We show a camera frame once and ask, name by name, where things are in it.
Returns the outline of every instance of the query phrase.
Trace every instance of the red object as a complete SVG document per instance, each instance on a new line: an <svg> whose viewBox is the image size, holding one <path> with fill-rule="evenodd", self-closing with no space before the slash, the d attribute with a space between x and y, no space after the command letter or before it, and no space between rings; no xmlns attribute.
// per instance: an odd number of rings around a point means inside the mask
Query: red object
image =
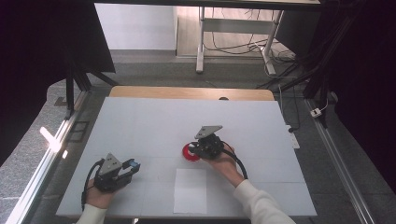
<svg viewBox="0 0 396 224"><path fill-rule="evenodd" d="M184 158L188 161L198 161L200 158L189 151L189 144L190 143L183 147L182 154Z"/></svg>

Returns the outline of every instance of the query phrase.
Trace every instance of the aluminum rail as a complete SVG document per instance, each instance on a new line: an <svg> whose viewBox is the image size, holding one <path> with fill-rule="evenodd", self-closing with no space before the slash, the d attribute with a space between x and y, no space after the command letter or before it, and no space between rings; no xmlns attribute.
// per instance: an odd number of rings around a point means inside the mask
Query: aluminum rail
<svg viewBox="0 0 396 224"><path fill-rule="evenodd" d="M71 127L76 121L79 111L83 107L83 104L87 98L87 95L87 92L81 92L75 103L76 112L73 114L73 116L70 117L69 120L64 119L58 129L58 132L55 134L54 137L57 141L59 141L60 144L64 142L67 134L69 133ZM18 199L17 204L15 205L10 216L8 217L8 220L6 222L7 224L20 224L25 220L26 216L29 213L31 205L41 188L42 183L45 181L47 174L50 172L50 168L55 162L60 151L61 150L53 150L51 146L49 146L43 158L41 159L41 162L35 169L35 172L32 175L32 178L27 184L25 190L23 191L21 197Z"/></svg>
<svg viewBox="0 0 396 224"><path fill-rule="evenodd" d="M308 100L305 100L305 105L309 111L313 110L314 107ZM361 191L356 186L355 181L353 180L352 176L350 175L344 160L338 151L337 146L335 145L334 141L332 140L332 136L330 135L329 131L321 125L318 119L314 119L315 125L318 129L319 135L327 148L327 151L332 159L332 163L335 167L335 170L338 173L338 176L341 179L341 182L346 189L346 193L349 195L350 200L358 214L359 219L361 220L362 224L375 224L375 220L371 215L369 207L367 206L366 201L364 201L363 196L361 195Z"/></svg>

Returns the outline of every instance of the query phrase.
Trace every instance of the white paper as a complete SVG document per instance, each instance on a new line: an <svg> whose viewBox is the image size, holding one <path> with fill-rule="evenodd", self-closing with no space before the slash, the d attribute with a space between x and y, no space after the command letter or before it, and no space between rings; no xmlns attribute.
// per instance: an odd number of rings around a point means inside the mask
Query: white paper
<svg viewBox="0 0 396 224"><path fill-rule="evenodd" d="M177 169L174 213L207 213L206 170Z"/></svg>

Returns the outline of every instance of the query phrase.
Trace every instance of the table leg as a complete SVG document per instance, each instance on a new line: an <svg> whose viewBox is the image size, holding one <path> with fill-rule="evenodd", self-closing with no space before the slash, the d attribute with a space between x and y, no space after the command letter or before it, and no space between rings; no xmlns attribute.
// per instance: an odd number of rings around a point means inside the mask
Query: table leg
<svg viewBox="0 0 396 224"><path fill-rule="evenodd" d="M271 62L271 58L270 58L270 49L271 49L272 43L274 41L277 26L279 25L282 13L283 13L283 10L278 12L278 14L274 20L274 24L273 24L271 33L268 35L267 44L265 45L265 48L262 49L262 52L263 52L262 57L264 58L265 66L267 68L269 76L276 75L276 71L274 69L274 66L273 66L273 64Z"/></svg>
<svg viewBox="0 0 396 224"><path fill-rule="evenodd" d="M199 24L200 24L200 37L197 52L197 67L196 73L202 74L204 72L204 23L205 23L205 8L199 7Z"/></svg>

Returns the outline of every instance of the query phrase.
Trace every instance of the metal bracket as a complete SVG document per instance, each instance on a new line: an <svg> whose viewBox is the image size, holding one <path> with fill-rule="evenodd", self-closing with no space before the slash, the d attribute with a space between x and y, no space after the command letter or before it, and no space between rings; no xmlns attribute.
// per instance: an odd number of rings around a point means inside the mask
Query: metal bracket
<svg viewBox="0 0 396 224"><path fill-rule="evenodd" d="M103 163L99 174L100 175L104 175L107 173L110 173L114 170L120 169L122 166L122 164L119 162L119 160L117 160L113 154L108 153L107 157L105 159L105 162Z"/></svg>
<svg viewBox="0 0 396 224"><path fill-rule="evenodd" d="M222 129L221 125L215 126L202 126L201 130L198 134L195 135L195 139L201 139L208 137L210 134L217 132L218 130Z"/></svg>

